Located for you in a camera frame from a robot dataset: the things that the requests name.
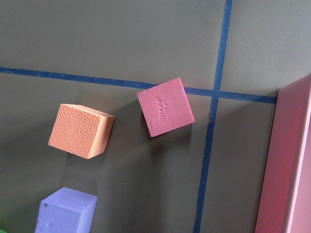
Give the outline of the orange foam block near tray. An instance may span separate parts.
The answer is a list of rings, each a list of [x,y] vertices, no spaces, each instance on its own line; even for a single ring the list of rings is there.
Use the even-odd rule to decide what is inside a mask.
[[[90,159],[104,152],[115,117],[76,104],[60,104],[48,145]]]

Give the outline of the purple foam block near tray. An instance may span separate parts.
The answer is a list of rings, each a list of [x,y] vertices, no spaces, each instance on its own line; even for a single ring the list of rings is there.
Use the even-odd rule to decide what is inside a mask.
[[[89,233],[97,196],[62,187],[40,202],[36,233]]]

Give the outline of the pink plastic tray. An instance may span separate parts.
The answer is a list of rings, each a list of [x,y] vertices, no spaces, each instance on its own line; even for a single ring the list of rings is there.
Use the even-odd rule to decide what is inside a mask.
[[[257,233],[311,231],[311,77],[280,89],[274,115]]]

